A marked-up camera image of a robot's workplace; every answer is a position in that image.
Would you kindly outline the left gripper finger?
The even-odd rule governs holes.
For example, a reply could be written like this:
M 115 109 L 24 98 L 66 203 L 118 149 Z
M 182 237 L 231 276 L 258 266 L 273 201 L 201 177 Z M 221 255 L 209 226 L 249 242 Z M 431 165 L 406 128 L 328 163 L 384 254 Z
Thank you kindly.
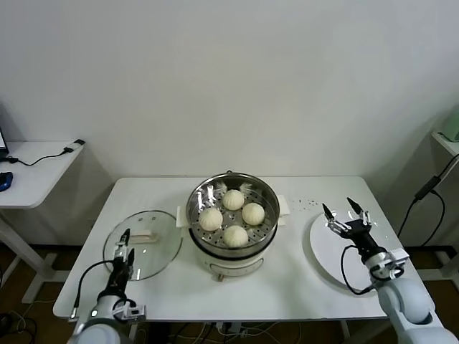
M 131 248 L 126 258 L 126 276 L 130 280 L 133 275 L 133 264 L 135 261 L 135 249 Z
M 126 229 L 119 240 L 115 243 L 114 260 L 126 260 L 128 256 L 128 242 L 130 239 L 130 229 Z

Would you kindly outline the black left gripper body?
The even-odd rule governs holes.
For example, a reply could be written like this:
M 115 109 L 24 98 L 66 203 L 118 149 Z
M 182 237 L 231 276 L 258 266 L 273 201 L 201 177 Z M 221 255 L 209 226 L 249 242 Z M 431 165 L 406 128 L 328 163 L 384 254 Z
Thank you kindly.
M 126 276 L 126 260 L 110 260 L 112 272 L 106 285 L 106 295 L 127 298 L 126 285 L 129 279 Z

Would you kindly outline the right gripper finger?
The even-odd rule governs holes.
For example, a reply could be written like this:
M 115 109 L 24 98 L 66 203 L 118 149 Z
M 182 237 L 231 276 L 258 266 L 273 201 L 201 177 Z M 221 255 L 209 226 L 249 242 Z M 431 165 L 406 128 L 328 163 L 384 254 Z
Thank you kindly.
M 347 232 L 347 226 L 340 221 L 337 221 L 331 210 L 327 207 L 327 205 L 322 204 L 323 207 L 323 214 L 327 220 L 327 227 L 337 233 L 343 234 Z
M 363 221 L 364 226 L 370 226 L 372 224 L 370 215 L 368 211 L 363 210 L 363 208 L 355 202 L 353 199 L 347 197 L 346 198 L 349 205 L 353 209 L 353 211 L 359 216 L 359 218 Z

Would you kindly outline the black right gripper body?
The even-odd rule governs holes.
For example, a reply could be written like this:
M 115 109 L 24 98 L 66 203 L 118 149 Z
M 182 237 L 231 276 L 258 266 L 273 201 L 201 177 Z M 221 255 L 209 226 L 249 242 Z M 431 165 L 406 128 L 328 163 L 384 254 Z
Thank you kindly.
M 364 224 L 361 219 L 346 222 L 351 228 L 341 232 L 340 236 L 351 240 L 361 257 L 373 257 L 379 253 L 386 253 L 386 249 L 379 246 L 370 234 L 371 225 Z

